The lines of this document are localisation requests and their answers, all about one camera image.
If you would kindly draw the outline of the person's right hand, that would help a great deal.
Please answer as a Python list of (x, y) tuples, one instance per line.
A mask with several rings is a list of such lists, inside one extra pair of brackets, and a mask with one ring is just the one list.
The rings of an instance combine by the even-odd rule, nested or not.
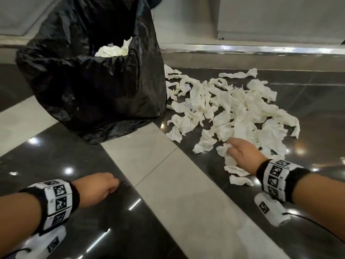
[(243, 157), (235, 159), (239, 167), (251, 175), (256, 175), (260, 165), (267, 160), (269, 159), (255, 145), (246, 140), (244, 140)]

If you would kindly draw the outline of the person's left hand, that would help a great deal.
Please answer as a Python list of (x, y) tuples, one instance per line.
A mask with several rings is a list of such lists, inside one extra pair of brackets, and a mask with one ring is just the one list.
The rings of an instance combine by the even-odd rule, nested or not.
[(72, 181), (79, 192), (79, 208), (88, 208), (106, 199), (108, 195), (105, 192), (102, 174), (95, 173)]

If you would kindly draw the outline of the single white tissue piece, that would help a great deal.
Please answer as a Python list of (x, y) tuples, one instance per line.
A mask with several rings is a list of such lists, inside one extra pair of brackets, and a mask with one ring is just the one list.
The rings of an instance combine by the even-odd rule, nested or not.
[(223, 143), (223, 145), (216, 147), (216, 151), (219, 156), (223, 157), (225, 160), (225, 166), (236, 166), (237, 162), (227, 153), (227, 150), (231, 148), (232, 145), (228, 143)]

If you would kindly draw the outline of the person's right forearm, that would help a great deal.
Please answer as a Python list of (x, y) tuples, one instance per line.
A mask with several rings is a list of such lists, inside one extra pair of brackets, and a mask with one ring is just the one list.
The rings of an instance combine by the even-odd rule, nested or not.
[(345, 242), (345, 183), (315, 173), (301, 178), (292, 200)]

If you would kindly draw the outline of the person's left forearm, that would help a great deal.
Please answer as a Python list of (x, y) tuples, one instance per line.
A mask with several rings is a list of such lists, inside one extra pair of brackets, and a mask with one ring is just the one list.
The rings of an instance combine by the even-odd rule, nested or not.
[(0, 258), (32, 235), (41, 221), (41, 205), (28, 193), (0, 196)]

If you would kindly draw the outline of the pile of white crumpled tissues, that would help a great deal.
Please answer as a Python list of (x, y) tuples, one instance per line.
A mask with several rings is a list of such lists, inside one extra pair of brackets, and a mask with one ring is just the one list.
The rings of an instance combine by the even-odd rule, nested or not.
[[(173, 124), (166, 136), (180, 143), (183, 136), (197, 126), (204, 126), (204, 121), (211, 122), (210, 129), (203, 129), (193, 153), (209, 152), (217, 142), (226, 143), (231, 137), (251, 142), (267, 158), (285, 157), (288, 153), (283, 139), (288, 130), (294, 128), (291, 137), (298, 139), (300, 124), (296, 117), (278, 106), (270, 104), (276, 101), (277, 92), (265, 86), (268, 82), (259, 79), (250, 80), (246, 87), (234, 87), (227, 79), (256, 77), (257, 69), (246, 73), (220, 73), (218, 78), (199, 81), (164, 65), (167, 99), (171, 99), (168, 109), (174, 114), (167, 125)], [(230, 173), (230, 183), (253, 186), (249, 173), (237, 166), (224, 166)]]

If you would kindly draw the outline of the black wristband with marker tags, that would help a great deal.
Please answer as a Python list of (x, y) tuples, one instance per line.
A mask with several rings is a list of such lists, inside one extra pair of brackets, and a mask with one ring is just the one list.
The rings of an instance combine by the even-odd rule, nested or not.
[(34, 196), (40, 203), (41, 219), (32, 235), (44, 235), (62, 226), (80, 204), (77, 188), (61, 179), (35, 183), (19, 192)]
[(282, 159), (264, 161), (257, 169), (256, 177), (262, 190), (280, 202), (294, 204), (293, 191), (302, 178), (311, 171)]

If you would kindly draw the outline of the metal floor threshold strip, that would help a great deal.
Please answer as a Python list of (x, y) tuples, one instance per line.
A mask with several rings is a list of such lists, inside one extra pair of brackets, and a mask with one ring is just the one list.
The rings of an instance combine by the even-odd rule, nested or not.
[(316, 55), (345, 56), (345, 47), (277, 47), (277, 46), (231, 46), (215, 44), (160, 44), (165, 53), (209, 54), (267, 54), (267, 55)]

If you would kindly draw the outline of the black plastic trash bag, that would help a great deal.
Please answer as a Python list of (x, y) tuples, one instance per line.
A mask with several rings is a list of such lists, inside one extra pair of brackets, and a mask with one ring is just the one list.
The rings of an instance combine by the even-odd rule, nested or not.
[[(127, 56), (94, 56), (131, 37)], [(91, 144), (165, 113), (164, 63), (147, 0), (61, 0), (15, 61), (38, 103)]]

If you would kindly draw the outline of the white crumpled tissues inside bag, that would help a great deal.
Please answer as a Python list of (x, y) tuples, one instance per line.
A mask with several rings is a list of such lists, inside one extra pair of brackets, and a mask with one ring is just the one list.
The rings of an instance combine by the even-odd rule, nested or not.
[(115, 46), (112, 43), (107, 46), (102, 46), (95, 53), (94, 56), (110, 58), (114, 56), (127, 56), (129, 51), (129, 45), (132, 41), (132, 37), (128, 40), (123, 41), (122, 47)]

